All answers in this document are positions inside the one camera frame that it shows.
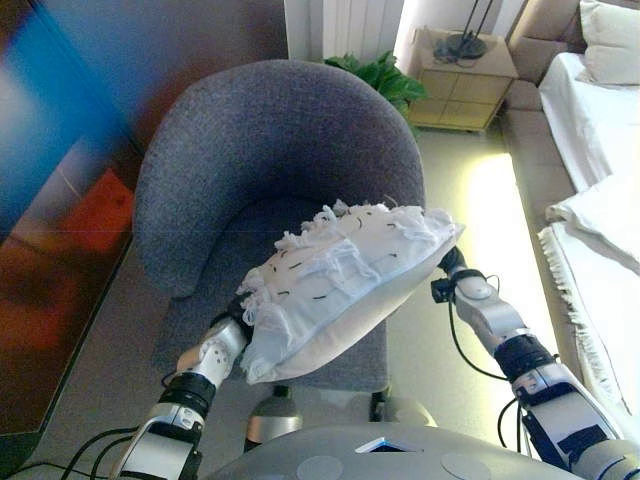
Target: white pillow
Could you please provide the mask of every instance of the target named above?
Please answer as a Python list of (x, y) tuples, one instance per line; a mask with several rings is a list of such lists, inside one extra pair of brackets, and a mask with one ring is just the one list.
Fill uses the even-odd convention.
[(250, 384), (320, 368), (397, 309), (455, 245), (462, 226), (441, 210), (325, 206), (302, 233), (247, 273), (238, 294), (254, 327), (240, 367)]
[(640, 84), (640, 10), (580, 1), (585, 63), (600, 84)]

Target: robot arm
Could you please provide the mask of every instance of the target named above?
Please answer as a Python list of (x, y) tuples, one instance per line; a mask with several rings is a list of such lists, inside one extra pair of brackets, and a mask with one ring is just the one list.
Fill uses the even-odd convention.
[(246, 343), (234, 317), (218, 318), (203, 340), (180, 357), (171, 383), (110, 478), (195, 480), (202, 458), (197, 446), (204, 421), (216, 389)]
[(570, 370), (542, 346), (511, 305), (454, 248), (439, 265), (448, 279), (432, 284), (436, 302), (453, 295), (467, 322), (500, 365), (542, 460), (585, 479), (640, 479), (638, 449)]

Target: bed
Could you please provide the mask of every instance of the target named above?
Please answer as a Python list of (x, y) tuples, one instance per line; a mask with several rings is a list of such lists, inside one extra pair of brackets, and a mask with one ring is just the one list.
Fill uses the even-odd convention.
[[(640, 445), (640, 65), (634, 63), (640, 54), (633, 51), (640, 48), (640, 12), (637, 3), (624, 6), (632, 9), (594, 0), (529, 1), (510, 47), (519, 70), (538, 84), (539, 97), (514, 98), (531, 92), (516, 85), (503, 126), (516, 175), (516, 164), (525, 171), (519, 183), (529, 182), (523, 202), (544, 259), (539, 267), (554, 290), (545, 293), (563, 304), (552, 315), (556, 332), (564, 330), (561, 354), (575, 362), (570, 366), (625, 437)], [(631, 18), (631, 28), (610, 15)], [(615, 31), (595, 29), (594, 37), (593, 23), (603, 19)], [(614, 49), (618, 39), (610, 35), (620, 32), (631, 39), (633, 58)], [(603, 46), (604, 56), (594, 56)], [(535, 48), (542, 53), (532, 66), (526, 57)], [(535, 170), (522, 166), (527, 162), (559, 172), (558, 165), (550, 167), (556, 157), (570, 188), (549, 175), (522, 180)], [(531, 185), (532, 178), (546, 184)], [(562, 188), (549, 193), (557, 185)], [(541, 212), (547, 225), (535, 218)]]

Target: black cable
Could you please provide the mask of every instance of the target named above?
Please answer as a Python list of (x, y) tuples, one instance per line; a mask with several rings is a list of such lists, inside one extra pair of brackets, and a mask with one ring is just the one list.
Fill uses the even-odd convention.
[[(8, 477), (3, 477), (5, 480), (9, 480), (10, 478), (16, 476), (19, 473), (22, 472), (26, 472), (27, 470), (31, 470), (33, 468), (38, 468), (38, 467), (52, 467), (52, 468), (57, 468), (58, 470), (65, 470), (67, 467), (63, 466), (63, 465), (58, 465), (56, 463), (52, 463), (52, 462), (36, 462), (36, 463), (32, 463), (31, 465), (27, 465), (24, 466), (22, 468), (19, 468), (18, 470), (16, 470), (15, 472), (13, 472), (10, 476)], [(89, 474), (86, 472), (82, 472), (80, 470), (71, 470), (73, 473), (77, 473), (78, 475), (82, 475), (84, 477), (89, 478)], [(101, 476), (97, 476), (97, 479), (100, 480), (107, 480), (107, 478), (109, 477), (101, 477)]]
[(517, 401), (517, 398), (511, 400), (502, 408), (502, 410), (500, 411), (500, 415), (498, 415), (498, 438), (500, 439), (500, 445), (502, 445), (504, 448), (507, 448), (507, 444), (504, 443), (504, 438), (502, 437), (502, 418), (504, 417), (504, 414), (507, 412), (507, 410), (509, 410), (509, 407)]
[(78, 463), (78, 460), (80, 459), (80, 457), (82, 456), (82, 454), (85, 452), (85, 450), (87, 448), (89, 448), (91, 445), (93, 445), (95, 442), (97, 442), (98, 440), (100, 440), (101, 438), (104, 437), (108, 437), (110, 435), (119, 435), (119, 434), (124, 434), (124, 433), (133, 433), (136, 430), (138, 430), (138, 427), (130, 427), (130, 428), (114, 428), (113, 430), (107, 430), (105, 432), (99, 433), (98, 435), (92, 437), (91, 439), (89, 439), (88, 441), (86, 441), (84, 443), (84, 445), (82, 445), (78, 451), (76, 452), (76, 454), (73, 456), (73, 458), (71, 459), (71, 461), (69, 462), (69, 465), (67, 465), (67, 468), (65, 469), (64, 473), (62, 474), (62, 477), (60, 477), (60, 480), (66, 480), (69, 475), (71, 475), (71, 472), (73, 471), (73, 467), (75, 466), (76, 463)]
[(449, 325), (451, 326), (451, 336), (453, 337), (453, 343), (458, 350), (458, 353), (462, 357), (462, 359), (473, 368), (476, 372), (486, 375), (487, 377), (495, 378), (496, 380), (504, 380), (508, 381), (507, 377), (501, 377), (500, 375), (494, 375), (493, 373), (482, 370), (480, 367), (476, 366), (471, 360), (467, 358), (467, 356), (462, 351), (460, 347), (460, 343), (458, 342), (458, 336), (456, 335), (456, 329), (453, 322), (453, 294), (449, 296)]
[(174, 375), (175, 373), (176, 373), (176, 371), (172, 370), (169, 373), (167, 373), (164, 377), (162, 377), (162, 380), (160, 380), (160, 383), (162, 384), (162, 386), (164, 388), (169, 388), (169, 384), (167, 383), (167, 380), (169, 379), (169, 377), (171, 375)]
[(111, 450), (113, 447), (115, 447), (116, 445), (118, 445), (120, 443), (128, 442), (132, 438), (133, 438), (133, 436), (122, 437), (122, 438), (119, 438), (117, 440), (114, 440), (109, 445), (104, 447), (102, 449), (102, 451), (100, 452), (100, 455), (98, 455), (98, 457), (96, 458), (96, 461), (93, 463), (93, 468), (91, 469), (91, 475), (90, 475), (89, 478), (91, 480), (95, 480), (95, 479), (98, 478), (98, 476), (97, 476), (98, 467), (100, 467), (100, 462), (102, 461), (102, 458), (109, 452), (109, 450)]
[(500, 277), (497, 275), (489, 275), (487, 277), (487, 283), (489, 283), (490, 278), (495, 278), (498, 281), (498, 286), (496, 287), (496, 291), (498, 292), (498, 295), (500, 295)]
[(520, 421), (522, 419), (522, 405), (518, 404), (518, 408), (516, 409), (516, 451), (518, 453), (522, 453), (522, 443), (520, 440), (520, 436), (522, 435), (520, 430)]

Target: wooden nightstand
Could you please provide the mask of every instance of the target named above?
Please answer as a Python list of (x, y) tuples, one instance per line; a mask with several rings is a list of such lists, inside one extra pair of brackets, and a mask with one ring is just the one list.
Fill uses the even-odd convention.
[(518, 77), (504, 39), (480, 35), (487, 53), (476, 60), (445, 63), (434, 56), (438, 40), (453, 32), (416, 32), (408, 74), (422, 82), (427, 98), (412, 102), (409, 119), (420, 127), (482, 131)]

